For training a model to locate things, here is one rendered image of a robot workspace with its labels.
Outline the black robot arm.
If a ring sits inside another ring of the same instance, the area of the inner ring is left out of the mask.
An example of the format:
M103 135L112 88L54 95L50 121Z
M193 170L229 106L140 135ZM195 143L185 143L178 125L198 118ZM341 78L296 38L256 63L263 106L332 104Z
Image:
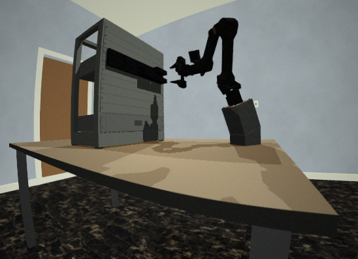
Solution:
M233 41L237 34L238 21L235 18L222 18L216 23L212 29L208 31L208 40L204 50L204 55L201 58L199 50L189 52L191 65L191 72L193 75L201 74L204 76L213 68L213 55L218 43L219 36L222 39L222 63L221 74L217 76L218 88L223 95L226 94L226 100L229 106L242 103L242 97L239 92L241 84L235 81L233 70ZM189 65L184 63L177 63L175 71L178 75L184 75L189 72L187 67ZM233 89L233 90L231 90Z

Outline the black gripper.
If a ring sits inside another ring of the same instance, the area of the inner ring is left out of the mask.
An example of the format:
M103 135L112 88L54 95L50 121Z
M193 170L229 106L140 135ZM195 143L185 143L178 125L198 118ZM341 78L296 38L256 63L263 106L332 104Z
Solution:
M179 63L179 62L186 64L186 60L185 60L183 57L178 56L178 57L177 57L177 60L176 60L176 63L175 63L174 65L172 65L172 66L170 67L170 69L176 68L175 65L176 65L177 63ZM175 80L175 81L170 81L170 82L177 84L177 85L178 85L179 87L181 87L181 88L186 88L187 86L186 86L186 81L184 80L184 77L190 76L190 75L193 76L193 74L192 74L192 72L191 72L191 65L189 65L189 67L187 67L187 70L189 70L189 72L186 73L185 75L181 76L181 79L180 79L180 80Z

